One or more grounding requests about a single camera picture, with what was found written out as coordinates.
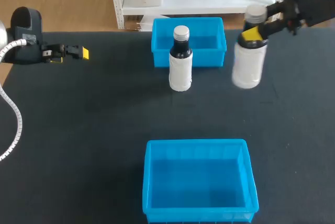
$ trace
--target bottle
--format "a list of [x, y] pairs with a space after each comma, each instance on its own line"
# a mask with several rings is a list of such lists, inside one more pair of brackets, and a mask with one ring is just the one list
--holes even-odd
[[[243, 31], [254, 28], [267, 20], [267, 10], [262, 5], [250, 5], [245, 12]], [[256, 87], [262, 78], [263, 64], [267, 49], [267, 39], [245, 41], [239, 34], [235, 44], [232, 82], [237, 87], [250, 89]]]
[[173, 31], [174, 44], [170, 50], [171, 89], [177, 92], [188, 90], [192, 82], [193, 52], [188, 45], [189, 29], [186, 26], [177, 26]]

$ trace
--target black table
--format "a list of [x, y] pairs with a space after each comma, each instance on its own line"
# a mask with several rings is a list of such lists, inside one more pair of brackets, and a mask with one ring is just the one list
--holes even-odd
[[[231, 83], [238, 31], [223, 68], [194, 69], [185, 93], [154, 69], [150, 33], [47, 33], [81, 43], [89, 61], [14, 66], [4, 90], [24, 119], [0, 162], [0, 222], [146, 223], [142, 173], [151, 139], [243, 138], [260, 210], [253, 223], [335, 222], [335, 30], [271, 37], [261, 84]], [[0, 99], [0, 150], [16, 118]]]

